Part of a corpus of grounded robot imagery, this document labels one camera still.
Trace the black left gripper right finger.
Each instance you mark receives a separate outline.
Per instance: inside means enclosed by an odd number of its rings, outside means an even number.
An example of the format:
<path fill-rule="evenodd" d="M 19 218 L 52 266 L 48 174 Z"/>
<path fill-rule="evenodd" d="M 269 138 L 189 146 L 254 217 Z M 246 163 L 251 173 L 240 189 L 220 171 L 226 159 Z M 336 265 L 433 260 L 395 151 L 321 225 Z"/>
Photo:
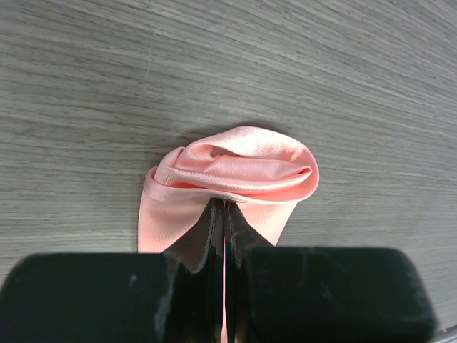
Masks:
<path fill-rule="evenodd" d="M 229 342 L 428 342 L 421 277 L 389 247 L 276 247 L 224 207 Z"/>

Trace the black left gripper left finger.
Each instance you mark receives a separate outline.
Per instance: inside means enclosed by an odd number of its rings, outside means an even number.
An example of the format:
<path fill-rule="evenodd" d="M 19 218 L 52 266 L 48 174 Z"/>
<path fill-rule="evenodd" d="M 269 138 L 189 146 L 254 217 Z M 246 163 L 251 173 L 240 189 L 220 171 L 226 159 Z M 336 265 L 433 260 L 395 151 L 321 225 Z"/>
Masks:
<path fill-rule="evenodd" d="M 3 342 L 219 342 L 224 203 L 161 253 L 23 258 L 1 288 Z"/>

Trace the pink satin napkin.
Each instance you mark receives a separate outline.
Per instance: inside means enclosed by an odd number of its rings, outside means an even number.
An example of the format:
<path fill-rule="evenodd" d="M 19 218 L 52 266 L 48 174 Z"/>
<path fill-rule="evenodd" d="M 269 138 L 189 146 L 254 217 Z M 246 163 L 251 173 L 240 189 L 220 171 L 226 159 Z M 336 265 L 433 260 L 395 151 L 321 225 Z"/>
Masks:
<path fill-rule="evenodd" d="M 169 152 L 146 175 L 138 250 L 154 254 L 166 288 L 160 342 L 252 342 L 250 263 L 274 247 L 319 183 L 301 142 L 241 126 Z"/>

